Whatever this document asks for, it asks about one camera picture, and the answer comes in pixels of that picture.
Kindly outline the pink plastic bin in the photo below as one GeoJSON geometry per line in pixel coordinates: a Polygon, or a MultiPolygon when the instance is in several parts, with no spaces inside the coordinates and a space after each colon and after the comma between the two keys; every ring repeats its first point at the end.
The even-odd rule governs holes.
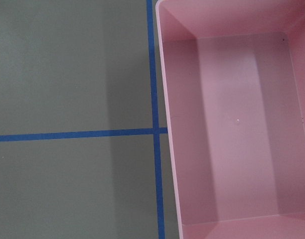
{"type": "Polygon", "coordinates": [[[179,236],[305,239],[305,0],[160,0],[179,236]]]}

